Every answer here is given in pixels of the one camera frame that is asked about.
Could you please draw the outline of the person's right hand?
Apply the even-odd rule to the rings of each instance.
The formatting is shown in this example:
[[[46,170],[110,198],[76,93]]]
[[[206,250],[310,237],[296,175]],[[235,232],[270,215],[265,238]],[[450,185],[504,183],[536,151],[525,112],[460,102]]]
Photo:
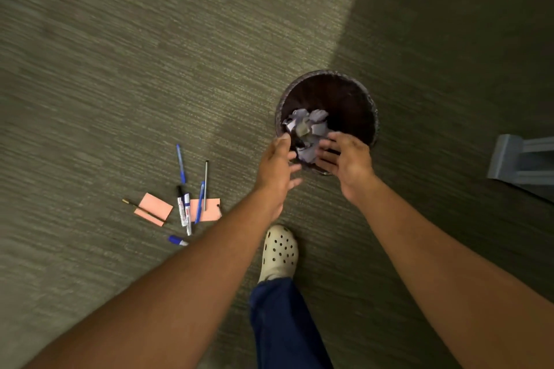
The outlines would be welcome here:
[[[373,171],[368,145],[347,134],[345,148],[340,156],[338,174],[334,176],[340,182],[344,197],[361,208],[378,184],[378,178]]]

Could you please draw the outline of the person's left hand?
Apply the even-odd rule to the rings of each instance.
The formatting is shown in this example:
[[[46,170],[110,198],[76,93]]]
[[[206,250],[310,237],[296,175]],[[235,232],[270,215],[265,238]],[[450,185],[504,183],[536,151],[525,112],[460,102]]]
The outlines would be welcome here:
[[[271,211],[271,221],[280,216],[288,192],[303,182],[302,177],[294,175],[301,170],[301,164],[292,163],[296,152],[290,150],[288,156],[276,155],[276,141],[279,138],[280,136],[269,144],[261,157],[254,185],[254,191],[261,192],[264,196],[264,204]]]

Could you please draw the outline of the person's left forearm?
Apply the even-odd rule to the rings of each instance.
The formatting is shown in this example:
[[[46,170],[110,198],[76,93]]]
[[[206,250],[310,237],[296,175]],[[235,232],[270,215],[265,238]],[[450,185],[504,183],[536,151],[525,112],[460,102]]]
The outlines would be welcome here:
[[[194,369],[286,191],[257,188],[204,235],[46,346],[23,369]]]

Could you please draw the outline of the person's right forearm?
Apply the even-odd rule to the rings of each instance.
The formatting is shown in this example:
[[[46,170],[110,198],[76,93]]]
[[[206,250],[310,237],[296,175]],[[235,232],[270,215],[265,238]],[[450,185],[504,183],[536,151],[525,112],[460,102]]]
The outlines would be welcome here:
[[[553,303],[442,231],[375,175],[340,181],[464,369],[554,369]]]

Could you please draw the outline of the crumpled white paper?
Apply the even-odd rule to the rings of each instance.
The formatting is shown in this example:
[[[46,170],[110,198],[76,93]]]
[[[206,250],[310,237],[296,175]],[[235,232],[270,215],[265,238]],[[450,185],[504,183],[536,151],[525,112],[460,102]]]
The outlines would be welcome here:
[[[291,149],[296,152],[296,159],[304,165],[314,165],[319,142],[329,134],[327,118],[329,114],[323,109],[309,112],[307,109],[296,109],[282,121],[285,131],[291,137]]]

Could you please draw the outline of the dark round waste bin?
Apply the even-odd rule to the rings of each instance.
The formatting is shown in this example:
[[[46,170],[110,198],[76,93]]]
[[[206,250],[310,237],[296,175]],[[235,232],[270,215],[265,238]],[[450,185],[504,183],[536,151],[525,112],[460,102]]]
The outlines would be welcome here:
[[[379,118],[375,102],[367,88],[358,80],[332,70],[307,72],[290,83],[282,94],[275,111],[275,132],[291,135],[291,149],[301,150],[306,144],[286,121],[296,110],[308,113],[324,110],[331,131],[340,131],[358,138],[373,147],[379,133]]]

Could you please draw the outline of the pink sticky note pad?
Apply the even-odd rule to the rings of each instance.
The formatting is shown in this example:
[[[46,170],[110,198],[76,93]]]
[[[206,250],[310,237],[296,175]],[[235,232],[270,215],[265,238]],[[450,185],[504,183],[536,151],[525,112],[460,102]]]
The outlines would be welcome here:
[[[190,215],[192,223],[194,223],[196,217],[197,200],[190,200]],[[207,209],[202,211],[200,222],[216,221],[221,218],[222,212],[220,210],[220,198],[208,198],[206,201]]]
[[[142,198],[142,200],[140,201],[139,203],[139,206],[144,208],[145,210],[151,212],[152,214],[154,214],[155,216],[161,218],[161,219],[164,219],[166,222],[167,222],[167,219],[168,217],[170,216],[172,210],[173,210],[173,205],[157,198],[156,196],[150,194],[150,193],[146,193],[144,195],[144,197]],[[143,214],[143,212],[135,209],[134,210],[134,214],[153,223],[154,225],[158,226],[158,227],[162,227],[160,226],[160,222],[156,222],[154,223],[154,219],[150,218],[149,216],[146,216],[145,214]]]

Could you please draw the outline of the blue ballpoint pen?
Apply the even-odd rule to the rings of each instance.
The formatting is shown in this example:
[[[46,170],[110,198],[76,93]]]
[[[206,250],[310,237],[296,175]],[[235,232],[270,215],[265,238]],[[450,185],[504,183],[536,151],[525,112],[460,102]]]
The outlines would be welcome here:
[[[196,217],[194,220],[194,224],[198,224],[201,220],[201,215],[203,211],[203,204],[204,204],[204,196],[205,196],[205,181],[201,182],[201,188],[199,193],[199,198],[197,200],[197,209],[196,209]]]
[[[176,144],[176,154],[177,154],[177,160],[178,160],[178,166],[179,166],[179,176],[180,176],[180,179],[181,179],[181,184],[186,184],[186,174],[185,174],[185,170],[184,170],[184,161],[183,161],[183,158],[182,158],[182,153],[181,153],[181,147],[179,145],[179,143]]]

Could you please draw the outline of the white perforated clog shoe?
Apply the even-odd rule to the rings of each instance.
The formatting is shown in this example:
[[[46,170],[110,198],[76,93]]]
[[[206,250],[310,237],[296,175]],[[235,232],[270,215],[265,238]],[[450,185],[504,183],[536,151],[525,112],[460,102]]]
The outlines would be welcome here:
[[[300,254],[294,233],[282,225],[271,226],[264,239],[258,283],[293,279]]]

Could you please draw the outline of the white marker with black cap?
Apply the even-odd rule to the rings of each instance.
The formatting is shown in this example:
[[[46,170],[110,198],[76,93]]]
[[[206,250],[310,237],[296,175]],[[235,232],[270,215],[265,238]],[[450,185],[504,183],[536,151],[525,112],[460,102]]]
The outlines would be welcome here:
[[[179,211],[179,218],[181,220],[181,226],[186,228],[188,219],[186,216],[186,208],[184,205],[184,192],[180,184],[176,186],[176,192],[177,192],[178,211]]]

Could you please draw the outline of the thin black pencil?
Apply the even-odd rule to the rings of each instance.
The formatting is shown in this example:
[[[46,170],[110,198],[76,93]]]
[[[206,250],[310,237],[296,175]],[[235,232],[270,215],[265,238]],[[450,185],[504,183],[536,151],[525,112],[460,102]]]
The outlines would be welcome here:
[[[126,198],[123,198],[123,199],[122,199],[122,202],[125,203],[125,204],[128,204],[128,205],[130,205],[130,206],[132,206],[132,207],[135,207],[135,209],[137,209],[137,210],[143,212],[143,214],[145,214],[146,216],[149,216],[150,218],[154,219],[154,221],[155,221],[154,223],[160,222],[160,226],[163,226],[163,225],[166,223],[166,221],[165,221],[164,219],[161,219],[161,218],[155,216],[155,215],[152,214],[151,212],[145,210],[144,208],[140,207],[139,205],[137,205],[137,204],[131,202],[130,200],[128,200],[128,199],[126,199]]]

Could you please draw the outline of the blue trouser leg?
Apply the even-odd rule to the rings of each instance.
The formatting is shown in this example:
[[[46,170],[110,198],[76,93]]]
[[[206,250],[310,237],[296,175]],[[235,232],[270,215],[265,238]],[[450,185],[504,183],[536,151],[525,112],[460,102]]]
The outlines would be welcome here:
[[[258,369],[334,369],[293,279],[258,283],[249,303]]]

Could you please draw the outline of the grey furniture foot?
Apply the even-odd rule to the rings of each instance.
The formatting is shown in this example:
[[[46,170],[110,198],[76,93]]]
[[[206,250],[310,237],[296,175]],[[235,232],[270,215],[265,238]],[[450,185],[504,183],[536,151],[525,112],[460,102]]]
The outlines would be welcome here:
[[[554,186],[554,136],[499,135],[487,177],[516,186]]]

